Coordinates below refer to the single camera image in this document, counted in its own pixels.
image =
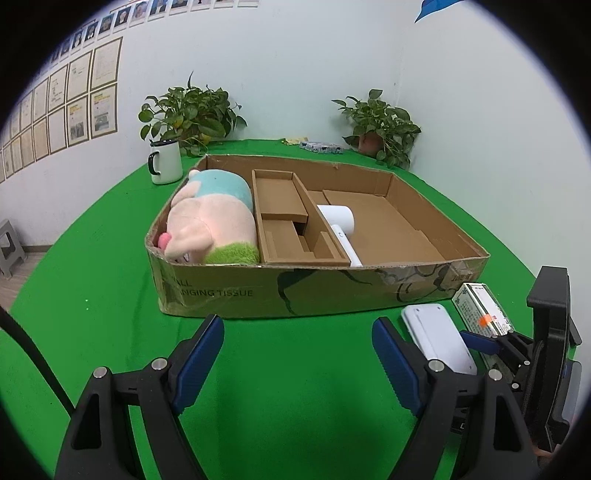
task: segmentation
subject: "terracotta pot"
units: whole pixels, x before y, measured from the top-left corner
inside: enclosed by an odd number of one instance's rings
[[[384,148],[384,140],[376,132],[369,132],[359,136],[359,153],[375,158]]]

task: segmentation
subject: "black mug handle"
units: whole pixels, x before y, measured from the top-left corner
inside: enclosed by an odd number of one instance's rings
[[[152,175],[160,175],[159,171],[154,170],[154,156],[155,155],[160,155],[160,152],[157,150],[155,152],[152,152],[150,155],[148,155],[148,170],[150,171],[150,173]]]

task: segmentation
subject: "green tablecloth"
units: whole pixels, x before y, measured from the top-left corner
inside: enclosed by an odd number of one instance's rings
[[[375,167],[347,151],[318,155],[278,141],[212,146],[216,154],[263,154]],[[185,158],[187,170],[194,159]],[[520,332],[534,277],[490,232],[416,176],[397,173],[491,254],[486,282]],[[176,184],[155,186],[140,168],[108,191],[61,236],[23,287],[12,314],[76,402],[99,365],[140,369],[190,337],[198,319],[160,313],[144,235]],[[451,302],[444,302],[458,325]],[[284,320],[231,320],[194,407],[181,422],[211,480],[383,480],[414,425],[400,407],[371,345],[372,322],[399,309]],[[17,345],[0,332],[0,397],[48,471],[68,416]],[[139,408],[132,421],[148,479],[159,478]],[[452,436],[438,478],[448,478]]]

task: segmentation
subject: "cardboard divider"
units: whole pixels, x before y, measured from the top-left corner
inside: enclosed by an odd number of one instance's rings
[[[252,191],[264,263],[350,266],[345,250],[297,175],[253,170]],[[302,235],[296,223],[305,223]]]

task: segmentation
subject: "framed certificate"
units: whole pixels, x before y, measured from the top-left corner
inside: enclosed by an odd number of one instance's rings
[[[35,161],[39,161],[49,155],[47,118],[44,118],[33,125],[33,147],[35,152]]]
[[[67,101],[88,93],[88,79],[90,77],[90,58],[92,52],[70,62],[67,82]]]
[[[54,154],[67,147],[65,108],[60,108],[47,117],[47,131],[49,133],[49,153]]]
[[[47,113],[47,86],[49,79],[43,80],[33,90],[33,122]]]
[[[10,146],[12,150],[12,166],[16,173],[22,169],[21,137],[12,140]]]
[[[35,155],[33,154],[33,129],[27,128],[21,134],[21,152],[22,152],[22,166],[26,167],[35,162]]]
[[[12,165],[12,151],[10,145],[2,150],[2,160],[4,161],[4,172],[6,172],[6,178],[10,177],[14,173],[14,166]]]
[[[10,138],[16,137],[21,132],[21,106],[17,105],[10,117]]]
[[[4,124],[2,129],[2,145],[6,146],[10,142],[10,119]]]
[[[88,140],[88,97],[68,103],[66,107],[68,146]]]
[[[33,91],[31,90],[21,102],[21,129],[31,126],[33,118]]]
[[[90,77],[91,90],[117,80],[122,40],[123,37],[119,37],[95,49],[95,57],[92,61],[92,75]]]
[[[117,85],[90,94],[90,134],[102,137],[117,131]]]
[[[49,97],[47,110],[54,111],[66,103],[66,73],[68,65],[64,65],[49,77]]]

